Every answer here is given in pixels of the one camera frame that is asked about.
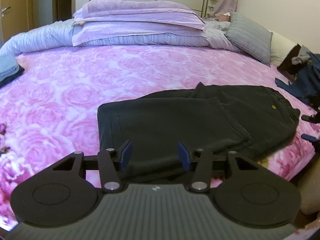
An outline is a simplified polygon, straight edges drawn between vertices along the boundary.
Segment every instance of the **pink rose pattern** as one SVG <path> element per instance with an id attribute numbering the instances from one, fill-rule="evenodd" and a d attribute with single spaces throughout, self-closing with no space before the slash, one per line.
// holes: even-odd
<path id="1" fill-rule="evenodd" d="M 99 150 L 97 109 L 107 102 L 128 100 L 167 89 L 205 85 L 262 85 L 280 91 L 302 114 L 315 111 L 276 87 L 286 81 L 275 67 L 230 51 L 178 46 L 99 46 L 57 48 L 22 54 L 25 73 L 1 88 L 0 122 L 8 124 L 0 157 L 0 226 L 15 218 L 9 204 L 21 182 L 77 150 Z M 273 153 L 267 167 L 291 179 L 314 155 L 302 133 L 318 136 L 319 125 L 300 121 L 290 146 Z M 87 179 L 99 186 L 96 172 Z M 213 181 L 217 186 L 220 181 Z"/>

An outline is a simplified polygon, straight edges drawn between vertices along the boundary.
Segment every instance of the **folded clothing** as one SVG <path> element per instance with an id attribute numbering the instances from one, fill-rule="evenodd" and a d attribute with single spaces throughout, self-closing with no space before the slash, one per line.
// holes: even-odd
<path id="1" fill-rule="evenodd" d="M 19 68 L 18 68 L 17 73 L 15 73 L 15 74 L 12 75 L 12 76 L 6 77 L 4 80 L 2 80 L 2 81 L 0 82 L 0 88 L 2 88 L 2 87 L 4 87 L 5 85 L 9 84 L 9 83 L 12 82 L 13 80 L 15 80 L 17 77 L 21 76 L 21 75 L 23 74 L 23 72 L 24 72 L 24 68 L 19 65 Z"/>
<path id="2" fill-rule="evenodd" d="M 308 62 L 296 75 L 296 81 L 287 85 L 276 78 L 276 85 L 306 105 L 319 110 L 320 106 L 320 54 L 310 52 L 311 62 Z"/>
<path id="3" fill-rule="evenodd" d="M 13 55 L 0 57 L 0 82 L 5 78 L 14 75 L 19 70 L 19 64 Z"/>
<path id="4" fill-rule="evenodd" d="M 298 56 L 291 59 L 292 65 L 306 63 L 309 59 L 311 59 L 311 56 L 309 55 L 310 52 L 311 51 L 307 47 L 301 46 Z"/>
<path id="5" fill-rule="evenodd" d="M 292 140 L 300 111 L 261 86 L 204 86 L 167 90 L 98 108 L 100 148 L 125 140 L 133 154 L 124 176 L 177 167 L 178 142 L 215 154 L 241 152 L 259 160 Z"/>

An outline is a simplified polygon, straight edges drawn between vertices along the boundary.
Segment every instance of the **navy clothing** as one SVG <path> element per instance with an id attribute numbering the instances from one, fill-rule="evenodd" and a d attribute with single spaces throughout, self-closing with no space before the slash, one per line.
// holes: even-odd
<path id="1" fill-rule="evenodd" d="M 311 105 L 310 98 L 320 99 L 320 54 L 310 53 L 311 63 L 308 63 L 297 73 L 297 79 L 292 85 L 287 85 L 276 78 L 276 85 L 303 103 Z"/>

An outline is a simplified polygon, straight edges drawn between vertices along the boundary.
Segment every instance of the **folded blanket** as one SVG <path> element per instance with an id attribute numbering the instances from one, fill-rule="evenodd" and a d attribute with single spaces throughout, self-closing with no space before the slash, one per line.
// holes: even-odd
<path id="1" fill-rule="evenodd" d="M 76 23 L 97 22 L 97 21 L 130 21 L 130 22 L 155 22 L 182 25 L 203 30 L 204 23 L 198 16 L 185 12 L 161 12 L 161 13 L 141 13 L 141 14 L 120 14 L 104 15 L 95 17 L 84 17 L 81 14 L 75 17 Z"/>
<path id="2" fill-rule="evenodd" d="M 1 48 L 0 56 L 72 46 L 74 19 L 59 21 L 50 25 L 33 29 L 27 33 L 19 33 L 10 38 Z"/>
<path id="3" fill-rule="evenodd" d="M 203 30 L 204 21 L 190 8 L 170 1 L 91 0 L 74 13 L 82 21 L 140 21 L 182 25 Z"/>
<path id="4" fill-rule="evenodd" d="M 13 55 L 0 57 L 0 82 L 14 75 L 19 70 L 19 64 Z"/>
<path id="5" fill-rule="evenodd" d="M 112 38 L 130 35 L 149 35 L 173 33 L 181 36 L 203 37 L 205 33 L 201 30 L 153 22 L 87 22 L 77 25 L 72 36 L 73 46 L 97 39 Z"/>
<path id="6" fill-rule="evenodd" d="M 241 50 L 231 44 L 222 31 L 226 26 L 219 24 L 206 24 L 204 36 L 181 36 L 172 33 L 117 36 L 113 38 L 96 39 L 80 44 L 79 46 L 101 46 L 101 45 L 174 45 L 192 47 L 211 47 L 213 49 L 226 49 L 234 52 Z M 0 56 L 12 54 L 18 56 L 21 53 L 42 51 L 63 46 L 72 46 L 74 33 L 74 20 L 55 22 L 13 36 L 0 48 Z"/>
<path id="7" fill-rule="evenodd" d="M 0 88 L 4 87 L 5 85 L 9 84 L 10 82 L 12 82 L 13 80 L 15 80 L 17 77 L 21 76 L 24 72 L 24 68 L 18 65 L 18 71 L 11 75 L 6 77 L 4 80 L 2 80 L 0 82 Z"/>
<path id="8" fill-rule="evenodd" d="M 82 7 L 84 17 L 96 17 L 132 13 L 188 12 L 197 15 L 190 8 L 170 1 L 127 1 L 127 0 L 90 0 Z"/>

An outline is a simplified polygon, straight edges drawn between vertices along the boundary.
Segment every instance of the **silver screw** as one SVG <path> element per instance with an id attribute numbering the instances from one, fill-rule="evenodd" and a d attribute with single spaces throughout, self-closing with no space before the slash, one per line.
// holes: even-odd
<path id="1" fill-rule="evenodd" d="M 196 190 L 204 190 L 208 187 L 208 185 L 203 181 L 197 181 L 191 184 L 191 187 Z"/>
<path id="2" fill-rule="evenodd" d="M 110 181 L 107 182 L 106 184 L 104 184 L 104 188 L 108 189 L 108 190 L 116 190 L 118 188 L 120 188 L 120 184 L 114 181 Z"/>

